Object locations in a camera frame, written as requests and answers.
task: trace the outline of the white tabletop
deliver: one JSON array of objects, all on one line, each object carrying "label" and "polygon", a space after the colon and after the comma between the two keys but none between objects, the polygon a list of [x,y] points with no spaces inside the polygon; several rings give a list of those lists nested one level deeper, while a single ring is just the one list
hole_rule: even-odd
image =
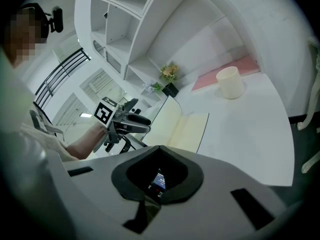
[{"label": "white tabletop", "polygon": [[225,99],[217,84],[176,96],[183,114],[209,112],[198,149],[204,156],[228,162],[262,184],[291,186],[295,150],[284,105],[267,75],[244,76],[244,94]]}]

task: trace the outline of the black railing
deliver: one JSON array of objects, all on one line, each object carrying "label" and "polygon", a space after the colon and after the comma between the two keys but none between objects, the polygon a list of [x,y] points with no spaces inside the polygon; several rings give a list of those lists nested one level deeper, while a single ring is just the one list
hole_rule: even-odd
[{"label": "black railing", "polygon": [[46,104],[49,98],[51,98],[58,88],[62,85],[66,77],[70,77],[82,64],[90,61],[89,56],[84,52],[83,48],[76,50],[64,61],[62,61],[43,81],[39,89],[35,92],[35,103],[40,108]]}]

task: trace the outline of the pink mat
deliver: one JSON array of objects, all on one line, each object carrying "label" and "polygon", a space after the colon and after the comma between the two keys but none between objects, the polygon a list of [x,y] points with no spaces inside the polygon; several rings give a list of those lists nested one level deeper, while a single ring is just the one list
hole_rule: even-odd
[{"label": "pink mat", "polygon": [[243,57],[239,60],[232,61],[222,67],[219,67],[217,69],[214,69],[210,71],[209,73],[206,73],[202,76],[199,76],[198,80],[195,82],[193,88],[191,91],[196,91],[201,88],[213,85],[217,83],[216,75],[223,69],[227,67],[237,67],[239,70],[240,75],[247,76],[253,73],[257,73],[260,71],[259,66],[256,64],[256,62],[250,58],[250,56]]}]

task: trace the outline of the white bucket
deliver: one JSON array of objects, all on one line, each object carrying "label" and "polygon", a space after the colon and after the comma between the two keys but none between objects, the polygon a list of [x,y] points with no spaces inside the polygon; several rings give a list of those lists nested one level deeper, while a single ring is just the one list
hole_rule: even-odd
[{"label": "white bucket", "polygon": [[216,79],[223,96],[227,99],[239,98],[245,91],[244,84],[236,66],[229,66],[222,69],[216,74]]}]

